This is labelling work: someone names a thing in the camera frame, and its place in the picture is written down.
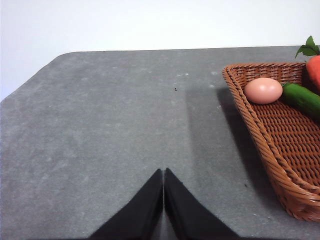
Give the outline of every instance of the cucumber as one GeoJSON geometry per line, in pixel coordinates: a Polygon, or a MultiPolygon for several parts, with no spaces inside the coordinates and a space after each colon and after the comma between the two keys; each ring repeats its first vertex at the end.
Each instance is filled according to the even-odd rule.
{"type": "Polygon", "coordinates": [[[282,86],[284,101],[320,123],[320,96],[296,83],[287,82],[282,86]]]}

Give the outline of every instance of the woven basket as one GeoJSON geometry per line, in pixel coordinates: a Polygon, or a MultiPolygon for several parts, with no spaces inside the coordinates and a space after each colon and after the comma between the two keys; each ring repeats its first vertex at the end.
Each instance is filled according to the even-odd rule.
{"type": "Polygon", "coordinates": [[[249,103],[245,85],[256,78],[302,83],[305,63],[227,65],[223,77],[285,210],[297,219],[320,222],[320,126],[282,103],[249,103]]]}

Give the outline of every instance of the egg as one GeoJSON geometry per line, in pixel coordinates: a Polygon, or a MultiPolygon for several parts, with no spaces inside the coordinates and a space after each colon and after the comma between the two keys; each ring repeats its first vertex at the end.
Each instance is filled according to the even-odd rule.
{"type": "Polygon", "coordinates": [[[282,85],[268,77],[260,77],[250,81],[244,87],[246,98],[255,104],[270,104],[282,95],[282,85]]]}

